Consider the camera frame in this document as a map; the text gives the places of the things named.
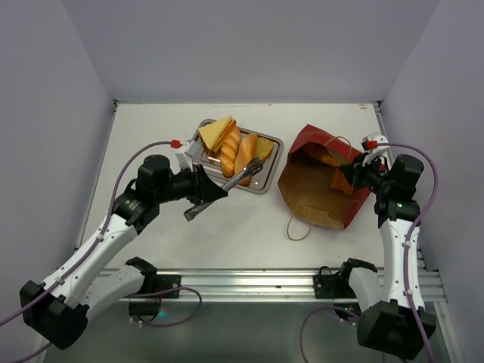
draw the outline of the white table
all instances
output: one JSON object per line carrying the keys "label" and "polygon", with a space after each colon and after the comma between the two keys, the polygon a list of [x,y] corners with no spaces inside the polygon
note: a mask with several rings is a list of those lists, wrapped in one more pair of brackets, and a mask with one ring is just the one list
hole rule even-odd
{"label": "white table", "polygon": [[[380,130],[371,104],[120,104],[104,156],[101,174],[88,216],[84,240],[103,219],[113,183],[127,159],[154,141],[191,138],[204,119],[232,115],[238,125],[273,135],[284,142],[283,156],[268,192],[262,195],[239,189],[217,201],[194,221],[183,212],[186,200],[163,204],[160,215],[108,265],[119,268],[139,256],[158,268],[316,268],[339,267],[349,257],[383,267],[383,246],[373,212],[371,195],[345,231],[314,228],[302,241],[286,236],[291,213],[284,204],[277,180],[297,133],[312,124],[333,135],[347,137],[361,150],[361,139]],[[178,171],[170,147],[145,153],[163,154]],[[121,191],[141,165],[143,157],[128,169]],[[293,236],[305,234],[308,225],[291,224]]]}

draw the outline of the gray floor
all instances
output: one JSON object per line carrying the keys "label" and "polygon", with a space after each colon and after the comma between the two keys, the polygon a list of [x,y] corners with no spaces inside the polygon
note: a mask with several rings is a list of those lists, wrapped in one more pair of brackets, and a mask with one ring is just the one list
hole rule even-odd
{"label": "gray floor", "polygon": [[[321,304],[207,303],[191,322],[156,329],[128,323],[127,305],[112,306],[96,318],[76,344],[65,351],[50,349],[46,363],[214,363],[303,362],[298,334],[308,312]],[[185,316],[192,303],[167,303],[159,321]],[[433,335],[436,361],[449,362],[440,329]],[[316,362],[380,362],[381,354],[356,342],[355,328],[332,313],[313,315],[304,334],[308,360]],[[427,362],[425,351],[415,362]],[[387,363],[399,362],[387,357]]]}

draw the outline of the gray tray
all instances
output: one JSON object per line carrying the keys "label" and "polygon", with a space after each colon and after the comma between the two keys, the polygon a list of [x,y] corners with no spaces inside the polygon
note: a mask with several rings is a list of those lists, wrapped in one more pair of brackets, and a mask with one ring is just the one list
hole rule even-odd
{"label": "gray tray", "polygon": [[[215,122],[214,119],[205,119],[202,121],[199,127],[205,126],[209,123]],[[243,138],[245,135],[253,133],[257,136],[261,136],[263,138],[267,138],[268,140],[274,142],[274,148],[272,149],[271,156],[265,161],[264,167],[262,170],[252,177],[249,186],[237,185],[236,188],[243,189],[245,191],[249,191],[250,193],[255,194],[264,194],[271,185],[272,178],[274,177],[275,168],[279,163],[279,159],[281,158],[282,149],[284,143],[281,139],[275,138],[270,135],[261,134],[260,132],[251,131],[248,129],[244,129],[239,127],[241,137]],[[193,139],[200,144],[200,149],[193,158],[193,163],[202,165],[206,171],[206,174],[214,181],[225,183],[228,179],[224,177],[222,171],[220,169],[220,152],[214,153],[213,151],[207,150],[204,145],[200,134],[198,133],[198,129],[195,132]]]}

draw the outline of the baguette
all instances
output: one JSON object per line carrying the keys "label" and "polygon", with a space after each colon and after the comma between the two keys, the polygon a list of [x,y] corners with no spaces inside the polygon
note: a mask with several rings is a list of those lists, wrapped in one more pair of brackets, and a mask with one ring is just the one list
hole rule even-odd
{"label": "baguette", "polygon": [[[240,173],[246,165],[254,158],[257,149],[257,135],[248,134],[240,142],[239,152],[235,159],[235,175]],[[251,177],[245,178],[240,182],[241,185],[249,185]]]}
{"label": "baguette", "polygon": [[240,130],[238,127],[230,131],[230,134],[222,142],[222,149],[220,150],[220,167],[222,174],[226,178],[234,175],[235,158],[240,144]]}

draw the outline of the bag handle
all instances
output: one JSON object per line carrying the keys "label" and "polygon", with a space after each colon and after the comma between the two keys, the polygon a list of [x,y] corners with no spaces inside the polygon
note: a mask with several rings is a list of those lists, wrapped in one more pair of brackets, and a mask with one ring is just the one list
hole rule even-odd
{"label": "bag handle", "polygon": [[[349,153],[348,153],[348,156],[346,157],[346,162],[349,163],[349,158],[351,157],[351,153],[352,153],[352,146],[351,146],[351,142],[349,142],[349,140],[347,138],[345,138],[344,136],[333,136],[332,138],[330,138],[328,141],[326,141],[324,143],[324,147],[326,147],[330,142],[336,140],[336,139],[340,139],[340,140],[344,140],[346,141],[346,143],[349,145]],[[306,232],[305,235],[303,235],[301,238],[293,238],[290,236],[289,234],[289,226],[290,226],[290,223],[293,221],[293,218],[295,217],[295,215],[293,214],[290,218],[289,218],[289,222],[287,223],[287,227],[286,227],[286,234],[287,234],[287,238],[289,238],[290,240],[294,240],[294,241],[298,241],[298,240],[304,240],[306,237],[309,236],[309,234],[311,233],[312,231],[312,228],[315,226],[315,221],[313,221],[311,223],[311,227],[309,227],[309,230]]]}

